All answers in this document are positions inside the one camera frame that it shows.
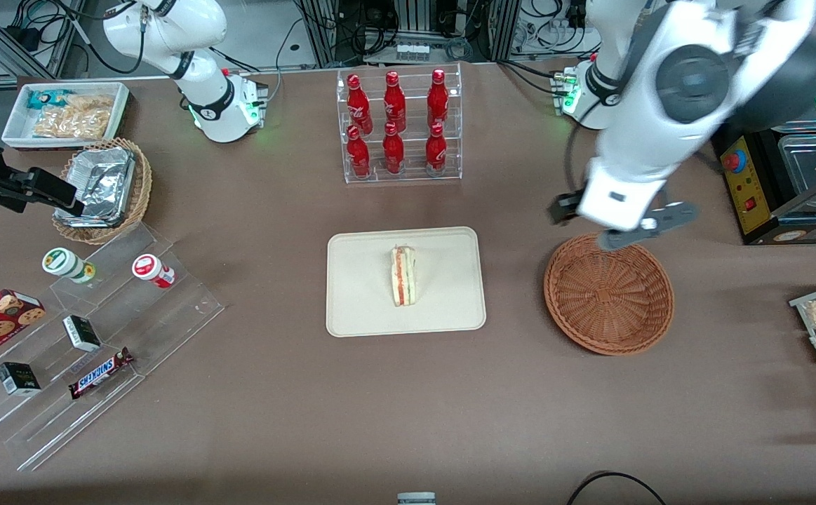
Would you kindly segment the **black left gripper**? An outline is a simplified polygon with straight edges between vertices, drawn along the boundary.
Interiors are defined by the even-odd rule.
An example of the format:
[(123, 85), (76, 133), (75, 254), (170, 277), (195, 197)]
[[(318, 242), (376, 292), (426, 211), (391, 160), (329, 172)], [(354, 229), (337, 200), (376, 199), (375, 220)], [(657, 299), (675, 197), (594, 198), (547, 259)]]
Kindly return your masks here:
[(583, 189), (556, 196), (549, 205), (549, 217), (553, 226), (563, 226), (567, 221), (573, 220), (583, 196)]

